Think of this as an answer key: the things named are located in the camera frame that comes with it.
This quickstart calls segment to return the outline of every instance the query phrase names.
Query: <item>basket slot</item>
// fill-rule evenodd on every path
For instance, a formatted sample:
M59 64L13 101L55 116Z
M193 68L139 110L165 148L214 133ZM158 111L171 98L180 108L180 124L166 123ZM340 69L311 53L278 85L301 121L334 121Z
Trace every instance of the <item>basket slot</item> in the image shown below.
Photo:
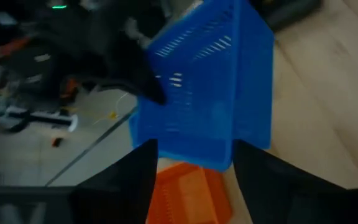
M231 38L225 35L224 37L219 38L217 41L214 41L211 45L204 47L199 52L197 52L193 57L193 61L203 59L216 52L230 50L231 46Z
M209 35L209 33L215 31L216 29L223 28L225 24L232 22L233 20L233 5L228 7L228 10L221 13L217 18L209 20L206 24L192 27L186 31L184 31L181 35L175 37L172 41L169 41L165 46L156 50L155 54L160 57L168 57L177 48L181 47L185 42L190 41L191 39L200 38L203 34ZM211 46L217 51L221 49L225 49L225 45L221 45L219 42L216 42L213 46ZM199 52L199 55L196 55L195 58L203 58L202 52Z
M193 92L191 83L186 81L184 73L174 72L169 78L170 87L168 95L170 97L171 113L167 115L165 130L168 132L179 132L191 129L193 123L192 103Z

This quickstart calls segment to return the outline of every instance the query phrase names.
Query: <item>tiled floor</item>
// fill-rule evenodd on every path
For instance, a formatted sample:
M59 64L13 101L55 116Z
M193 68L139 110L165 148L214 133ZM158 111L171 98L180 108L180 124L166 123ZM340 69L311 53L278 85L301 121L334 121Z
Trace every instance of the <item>tiled floor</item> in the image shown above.
M80 125L73 133L65 134L62 145L51 146L52 138L58 131L33 125L22 133L0 135L0 171L3 185L45 185L77 155L107 131L115 121L104 119L116 110L116 101L124 93L119 90L95 93L82 99L78 107ZM126 114L135 106L136 99L127 95L118 108ZM128 124L119 127L92 152L57 179L54 185L75 185L103 170L132 150Z

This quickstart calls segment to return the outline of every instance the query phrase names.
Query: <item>wooden floor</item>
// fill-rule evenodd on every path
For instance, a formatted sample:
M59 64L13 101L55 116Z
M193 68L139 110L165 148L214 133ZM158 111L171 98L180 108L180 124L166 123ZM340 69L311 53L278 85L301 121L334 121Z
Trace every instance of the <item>wooden floor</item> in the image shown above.
M358 0L326 0L278 33L270 152L345 188L358 188ZM252 223L226 173L235 217Z

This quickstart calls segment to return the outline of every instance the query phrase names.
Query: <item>blue basket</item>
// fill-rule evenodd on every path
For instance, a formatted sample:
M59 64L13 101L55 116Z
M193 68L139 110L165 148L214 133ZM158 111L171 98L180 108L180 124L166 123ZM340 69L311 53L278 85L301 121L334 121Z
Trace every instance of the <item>blue basket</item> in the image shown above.
M148 48L168 104L139 98L134 145L226 170L232 140L270 147L273 34L246 0L209 0Z

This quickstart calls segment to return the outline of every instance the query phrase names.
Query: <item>orange plastic object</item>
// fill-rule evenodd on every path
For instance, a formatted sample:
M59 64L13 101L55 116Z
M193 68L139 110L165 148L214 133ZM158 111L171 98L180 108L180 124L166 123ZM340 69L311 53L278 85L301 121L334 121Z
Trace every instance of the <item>orange plastic object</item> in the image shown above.
M148 224L226 224L231 217L219 172L180 163L157 174Z

